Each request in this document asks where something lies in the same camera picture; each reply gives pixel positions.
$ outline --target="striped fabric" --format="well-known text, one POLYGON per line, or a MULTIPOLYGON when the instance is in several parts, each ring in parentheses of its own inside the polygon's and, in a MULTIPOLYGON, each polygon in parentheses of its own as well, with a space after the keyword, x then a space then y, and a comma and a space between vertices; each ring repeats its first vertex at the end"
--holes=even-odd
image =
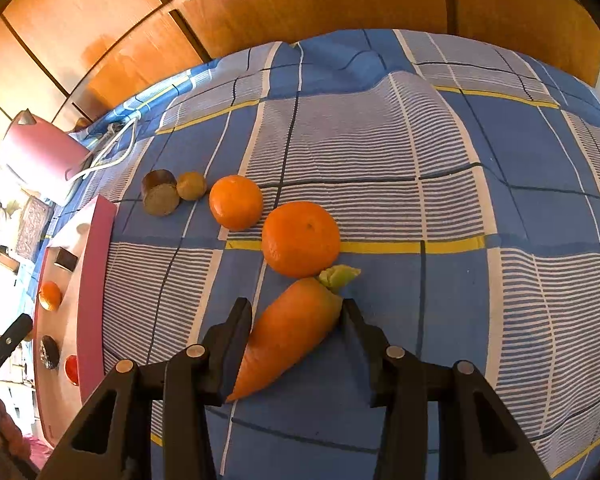
MULTIPOLYGON (((310 200, 340 227, 338 262, 362 270, 342 293, 365 319, 424 360, 474 362, 552 476, 587 478, 600 458, 600 102, 589 87, 477 41, 345 30, 227 56, 125 104, 159 125, 75 207, 97 193, 119 202, 105 370, 168 359, 239 296, 257 318, 290 283, 263 263, 262 224, 310 200), (158 168, 209 184, 243 174, 263 216, 227 232, 202 199, 151 217, 140 181, 158 168)), ((58 226, 69 214, 56 212, 58 226)), ((208 416, 216 469, 372 478, 384 413, 355 391, 336 330, 270 388, 208 416)))

